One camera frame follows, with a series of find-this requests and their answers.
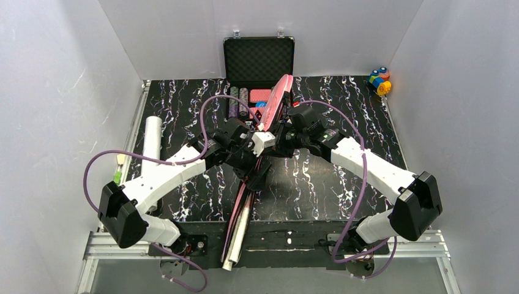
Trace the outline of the pink racket bag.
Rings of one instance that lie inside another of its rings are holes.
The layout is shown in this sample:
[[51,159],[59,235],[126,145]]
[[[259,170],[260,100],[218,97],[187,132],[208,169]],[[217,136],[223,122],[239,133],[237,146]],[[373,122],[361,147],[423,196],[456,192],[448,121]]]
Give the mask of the pink racket bag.
[[252,154],[252,158],[243,160],[247,164],[244,169],[234,170],[241,177],[242,182],[228,222],[221,256],[222,268],[225,270],[231,270],[233,264],[239,261],[255,195],[263,189],[266,173],[271,166],[269,162],[262,162],[261,155],[280,150],[276,144],[281,139],[283,124],[278,121],[282,115],[283,105],[291,101],[292,83],[292,75],[282,76],[271,90],[266,106],[261,113],[261,119],[256,125],[256,131],[250,135],[240,136],[244,149]]

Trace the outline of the white shuttlecock tube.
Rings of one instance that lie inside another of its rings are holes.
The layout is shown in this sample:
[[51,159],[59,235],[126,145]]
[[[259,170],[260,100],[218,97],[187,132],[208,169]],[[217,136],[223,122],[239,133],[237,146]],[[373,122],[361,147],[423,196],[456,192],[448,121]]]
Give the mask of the white shuttlecock tube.
[[[143,138],[143,156],[160,160],[160,149],[162,139],[162,120],[158,116],[149,116],[146,118],[144,138]],[[146,175],[150,169],[158,164],[143,160],[141,164],[141,176]],[[151,205],[148,212],[154,212],[158,207],[157,202]]]

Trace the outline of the pink badminton racket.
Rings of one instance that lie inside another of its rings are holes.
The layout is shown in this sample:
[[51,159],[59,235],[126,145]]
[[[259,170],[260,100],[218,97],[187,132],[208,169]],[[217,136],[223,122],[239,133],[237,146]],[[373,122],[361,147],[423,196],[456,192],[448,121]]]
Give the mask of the pink badminton racket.
[[233,266],[239,262],[242,250],[242,244],[247,231],[251,206],[254,199],[254,193],[251,193],[245,202],[244,208],[237,218],[237,224],[230,242],[230,248],[227,251],[227,255],[223,261],[222,269],[231,271]]

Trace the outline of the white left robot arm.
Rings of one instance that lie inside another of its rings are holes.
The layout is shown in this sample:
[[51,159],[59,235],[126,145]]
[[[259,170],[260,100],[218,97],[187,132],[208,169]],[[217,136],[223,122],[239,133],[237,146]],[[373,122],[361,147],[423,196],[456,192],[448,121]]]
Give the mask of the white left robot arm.
[[124,182],[106,184],[101,192],[98,217],[116,244],[128,248],[139,241],[172,245],[181,235],[168,219],[148,214],[152,204],[189,179],[216,165],[227,164],[250,190],[261,178],[258,159],[275,145],[275,135],[252,131],[239,121],[193,138],[176,154],[145,174]]

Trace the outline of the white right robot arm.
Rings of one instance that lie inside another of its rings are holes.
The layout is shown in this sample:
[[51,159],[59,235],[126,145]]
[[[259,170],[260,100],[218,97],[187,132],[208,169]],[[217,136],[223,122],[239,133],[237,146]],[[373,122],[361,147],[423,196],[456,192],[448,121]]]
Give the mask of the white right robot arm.
[[279,157],[307,149],[366,180],[390,201],[392,209],[363,217],[346,231],[343,240],[358,250],[393,236],[417,241],[442,213],[433,175],[426,171],[417,175],[382,159],[343,130],[328,128],[324,118],[309,105],[290,109],[286,119],[264,129],[276,138],[272,150]]

